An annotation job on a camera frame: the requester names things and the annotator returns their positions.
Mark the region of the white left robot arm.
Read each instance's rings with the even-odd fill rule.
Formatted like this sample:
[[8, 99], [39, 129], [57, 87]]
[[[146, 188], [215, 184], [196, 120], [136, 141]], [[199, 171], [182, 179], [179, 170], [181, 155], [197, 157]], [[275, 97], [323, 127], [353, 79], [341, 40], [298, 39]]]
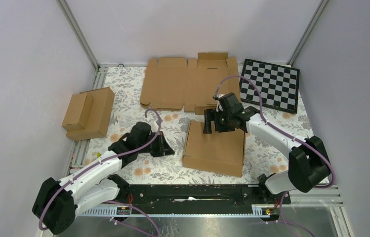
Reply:
[[58, 235], [70, 227], [79, 214], [110, 200], [126, 201], [128, 189], [108, 177], [135, 161], [139, 154], [164, 157], [175, 152], [162, 131], [153, 131], [146, 122], [137, 122], [101, 157], [76, 173], [59, 180], [46, 179], [32, 208], [39, 219], [40, 230]]

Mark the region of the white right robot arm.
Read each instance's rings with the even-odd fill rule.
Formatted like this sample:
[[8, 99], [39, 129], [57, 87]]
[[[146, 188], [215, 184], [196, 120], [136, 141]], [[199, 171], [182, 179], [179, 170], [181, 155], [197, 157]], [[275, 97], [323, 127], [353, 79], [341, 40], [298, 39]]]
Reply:
[[332, 174], [322, 140], [317, 136], [301, 139], [273, 125], [252, 106], [244, 107], [234, 93], [217, 96], [217, 106], [204, 112], [204, 134], [237, 129], [273, 146], [288, 159], [288, 170], [259, 177], [259, 197], [272, 203], [284, 191], [309, 192]]

